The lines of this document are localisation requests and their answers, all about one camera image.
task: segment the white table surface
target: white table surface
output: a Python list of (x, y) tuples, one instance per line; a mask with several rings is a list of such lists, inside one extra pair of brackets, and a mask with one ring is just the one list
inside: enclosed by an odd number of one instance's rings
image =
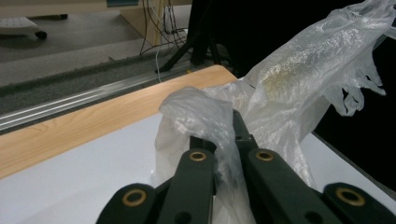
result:
[[(1, 224), (94, 224), (120, 188), (150, 183), (162, 115), (140, 120), (0, 179)], [(318, 190), (345, 182), (396, 214), (396, 202), (313, 134), (301, 143)]]

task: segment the chair wheel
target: chair wheel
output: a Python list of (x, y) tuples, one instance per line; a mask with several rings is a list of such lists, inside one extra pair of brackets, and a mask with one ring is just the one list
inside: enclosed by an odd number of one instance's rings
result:
[(45, 38), (47, 38), (47, 33), (44, 31), (39, 31), (39, 32), (35, 33), (35, 36), (37, 36), (40, 39), (45, 39)]

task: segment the desk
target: desk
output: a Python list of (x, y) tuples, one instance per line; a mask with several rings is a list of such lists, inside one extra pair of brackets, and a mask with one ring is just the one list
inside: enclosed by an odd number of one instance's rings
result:
[[(0, 223), (94, 223), (119, 188), (150, 182), (163, 99), (234, 80), (215, 65), (1, 135)], [(396, 214), (396, 202), (314, 135), (302, 148), (320, 189), (347, 182)]]

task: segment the black stand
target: black stand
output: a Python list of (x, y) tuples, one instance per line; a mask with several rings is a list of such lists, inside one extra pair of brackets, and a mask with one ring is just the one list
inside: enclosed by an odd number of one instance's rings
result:
[(214, 64), (220, 64), (219, 52), (212, 35), (216, 2), (216, 0), (192, 1), (187, 42), (166, 64), (159, 70), (155, 70), (155, 73), (169, 71), (190, 48), (193, 48), (192, 64), (198, 65), (204, 61), (208, 47), (210, 47)]

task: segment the clear plastic bag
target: clear plastic bag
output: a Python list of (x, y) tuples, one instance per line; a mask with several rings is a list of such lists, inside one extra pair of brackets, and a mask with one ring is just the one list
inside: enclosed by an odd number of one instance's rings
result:
[(234, 108), (259, 147), (279, 153), (314, 189), (300, 142), (316, 128), (330, 105), (342, 116), (353, 116), (364, 106), (361, 88), (385, 94), (372, 52), (380, 36), (394, 37), (394, 4), (366, 0), (336, 9), (302, 30), (244, 78), (170, 95), (160, 108), (157, 181), (173, 175), (181, 153), (187, 150), (189, 135), (212, 141), (219, 152), (215, 155), (219, 200), (215, 200), (213, 223), (254, 223), (233, 143), (230, 116)]

